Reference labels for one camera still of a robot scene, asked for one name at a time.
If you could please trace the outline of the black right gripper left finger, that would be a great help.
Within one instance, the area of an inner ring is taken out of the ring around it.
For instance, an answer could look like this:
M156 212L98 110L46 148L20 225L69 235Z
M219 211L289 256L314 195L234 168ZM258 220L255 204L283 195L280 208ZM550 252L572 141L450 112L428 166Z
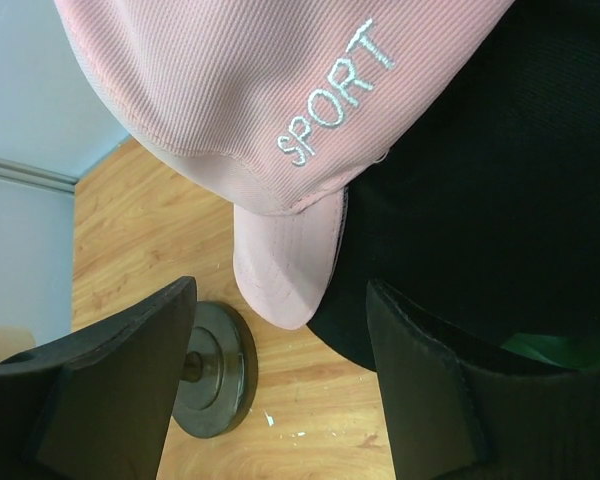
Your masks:
M182 277L0 363L0 479L156 477L193 326Z

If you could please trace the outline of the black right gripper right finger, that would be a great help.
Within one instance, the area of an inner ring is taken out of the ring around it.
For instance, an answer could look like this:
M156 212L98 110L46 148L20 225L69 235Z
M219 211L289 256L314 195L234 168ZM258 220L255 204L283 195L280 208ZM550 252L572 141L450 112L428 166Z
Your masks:
M367 323L400 479L600 479L600 368L495 347L368 284Z

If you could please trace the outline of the pink sport baseball cap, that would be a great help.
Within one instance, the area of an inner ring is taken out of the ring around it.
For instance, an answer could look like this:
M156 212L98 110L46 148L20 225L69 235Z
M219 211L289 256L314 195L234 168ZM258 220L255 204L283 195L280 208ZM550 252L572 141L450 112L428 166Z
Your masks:
M59 1L97 96L234 207L234 275L284 329L316 313L347 185L416 122L506 1Z

